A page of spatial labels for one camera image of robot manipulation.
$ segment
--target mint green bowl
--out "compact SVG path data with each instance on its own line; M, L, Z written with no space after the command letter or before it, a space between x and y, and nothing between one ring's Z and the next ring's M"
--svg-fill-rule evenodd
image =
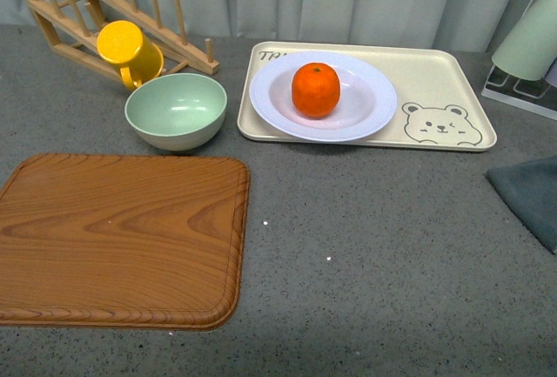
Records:
M186 151L210 140L225 120L221 84L198 74L171 74L137 88L125 103L125 118L147 143Z

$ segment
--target bear face drawing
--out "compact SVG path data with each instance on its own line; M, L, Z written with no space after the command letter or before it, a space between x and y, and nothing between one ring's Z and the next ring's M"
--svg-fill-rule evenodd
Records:
M467 119L468 112L456 104L444 109L405 103L408 115L404 131L417 142L438 145L474 145L482 140L481 133Z

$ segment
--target yellow cup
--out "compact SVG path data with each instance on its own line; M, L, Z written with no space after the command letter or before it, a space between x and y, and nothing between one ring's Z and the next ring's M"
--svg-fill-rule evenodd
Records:
M118 20L103 27L97 37L97 51L132 91L163 70L163 53L132 22Z

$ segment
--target cream tray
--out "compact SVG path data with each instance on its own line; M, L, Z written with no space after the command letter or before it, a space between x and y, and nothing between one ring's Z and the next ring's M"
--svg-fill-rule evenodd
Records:
M393 119L380 131L341 144L486 151L497 135L456 58L439 50L341 44L263 42L252 49L238 113L238 128L252 140L311 142L284 133L265 122L250 99L255 73L288 53L324 50L356 57L383 72L397 93Z

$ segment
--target white bowl plate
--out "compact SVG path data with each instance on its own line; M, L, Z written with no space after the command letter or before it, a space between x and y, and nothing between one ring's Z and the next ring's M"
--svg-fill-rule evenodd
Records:
M324 118L308 118L292 103L292 79L310 62L330 65L339 76L340 100ZM341 53L295 52L261 68L250 84L250 99L258 115L277 129L314 142L347 142L385 127L397 109L397 95L377 68Z

